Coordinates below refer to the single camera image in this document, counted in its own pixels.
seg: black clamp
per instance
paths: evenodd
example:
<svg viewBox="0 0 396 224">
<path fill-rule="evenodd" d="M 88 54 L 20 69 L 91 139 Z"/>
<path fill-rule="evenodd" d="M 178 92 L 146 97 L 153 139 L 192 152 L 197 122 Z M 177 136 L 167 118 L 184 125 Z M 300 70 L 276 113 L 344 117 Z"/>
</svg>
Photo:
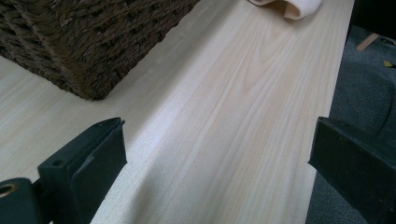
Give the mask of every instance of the black clamp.
<svg viewBox="0 0 396 224">
<path fill-rule="evenodd" d="M 396 147 L 335 119 L 318 118 L 309 163 L 369 223 L 396 223 Z"/>
<path fill-rule="evenodd" d="M 92 125 L 38 166 L 0 183 L 0 223 L 90 223 L 126 164 L 120 118 Z"/>
</svg>

